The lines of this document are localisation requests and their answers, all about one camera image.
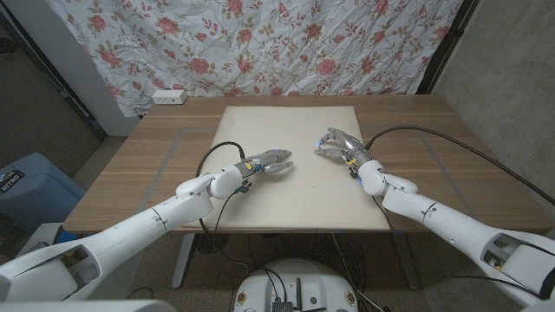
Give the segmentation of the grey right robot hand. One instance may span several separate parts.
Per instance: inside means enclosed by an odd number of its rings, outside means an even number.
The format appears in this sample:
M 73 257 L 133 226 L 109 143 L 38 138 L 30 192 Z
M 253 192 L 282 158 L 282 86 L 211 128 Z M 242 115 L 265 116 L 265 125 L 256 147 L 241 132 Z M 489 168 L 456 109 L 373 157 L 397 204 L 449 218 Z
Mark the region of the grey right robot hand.
M 317 142 L 318 149 L 314 151 L 315 155 L 331 159 L 342 159 L 353 169 L 358 169 L 372 160 L 365 145 L 356 137 L 333 127 L 329 127 L 327 131 Z M 333 140 L 338 145 L 338 148 L 322 148 L 322 145 L 329 140 Z

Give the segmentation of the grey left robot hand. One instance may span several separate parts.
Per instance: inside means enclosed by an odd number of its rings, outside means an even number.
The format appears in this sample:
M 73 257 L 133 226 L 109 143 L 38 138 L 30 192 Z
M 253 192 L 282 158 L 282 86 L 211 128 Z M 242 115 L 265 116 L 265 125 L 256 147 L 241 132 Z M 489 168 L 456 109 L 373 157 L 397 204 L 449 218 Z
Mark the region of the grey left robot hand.
M 235 166 L 244 179 L 259 172 L 274 174 L 294 165 L 292 161 L 286 160 L 289 156 L 291 156 L 291 152 L 288 150 L 272 149 L 247 157 Z

